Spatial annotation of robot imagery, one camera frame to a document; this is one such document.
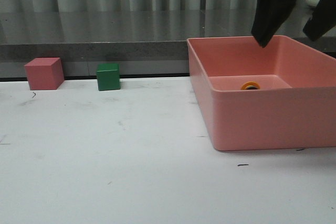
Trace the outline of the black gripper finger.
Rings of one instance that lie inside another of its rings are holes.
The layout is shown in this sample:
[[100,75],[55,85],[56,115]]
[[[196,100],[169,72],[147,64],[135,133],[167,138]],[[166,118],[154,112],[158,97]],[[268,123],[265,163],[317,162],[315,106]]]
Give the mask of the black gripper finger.
[[290,16],[296,0],[257,0],[251,34],[265,48],[276,31]]
[[303,28],[307,37],[316,41],[335,26],[335,0],[319,0]]

